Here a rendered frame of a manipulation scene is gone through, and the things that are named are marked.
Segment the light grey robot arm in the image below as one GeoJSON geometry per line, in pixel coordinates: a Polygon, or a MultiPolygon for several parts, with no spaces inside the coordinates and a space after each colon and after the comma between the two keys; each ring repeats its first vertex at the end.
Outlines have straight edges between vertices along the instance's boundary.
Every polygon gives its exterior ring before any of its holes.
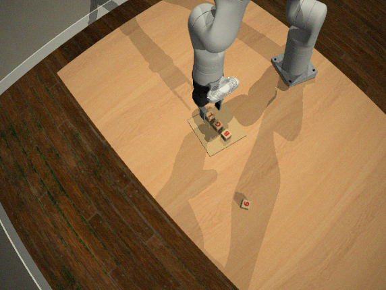
{"type": "MultiPolygon", "coordinates": [[[[223,68],[225,50],[236,39],[250,0],[214,2],[215,6],[210,3],[196,6],[188,18],[194,66],[203,74],[215,74],[223,68]]],[[[317,0],[287,0],[285,18],[292,25],[283,57],[287,73],[299,76],[306,71],[326,15],[327,6],[317,0]]]]}

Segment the tan square mat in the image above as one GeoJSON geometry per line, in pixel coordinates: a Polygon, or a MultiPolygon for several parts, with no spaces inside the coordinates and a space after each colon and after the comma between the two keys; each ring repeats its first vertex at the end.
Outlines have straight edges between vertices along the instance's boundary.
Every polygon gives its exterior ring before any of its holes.
{"type": "Polygon", "coordinates": [[[206,119],[203,120],[200,114],[189,119],[188,123],[209,156],[212,156],[247,135],[224,102],[222,102],[220,111],[214,106],[207,110],[206,113],[210,110],[216,115],[215,119],[210,123],[206,119]],[[218,119],[222,122],[223,128],[216,132],[213,128],[213,123],[218,119]],[[231,138],[227,141],[221,137],[221,132],[226,129],[232,133],[231,138]]]}

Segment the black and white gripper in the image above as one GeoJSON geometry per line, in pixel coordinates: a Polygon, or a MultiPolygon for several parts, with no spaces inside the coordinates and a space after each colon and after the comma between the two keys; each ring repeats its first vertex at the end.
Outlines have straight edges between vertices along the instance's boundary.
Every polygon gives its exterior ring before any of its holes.
{"type": "Polygon", "coordinates": [[[192,70],[192,79],[194,90],[192,99],[200,109],[200,116],[206,119],[205,105],[215,104],[218,110],[221,110],[224,97],[233,92],[239,86],[239,80],[234,77],[223,77],[223,68],[215,74],[203,74],[199,72],[194,64],[192,70]]]}

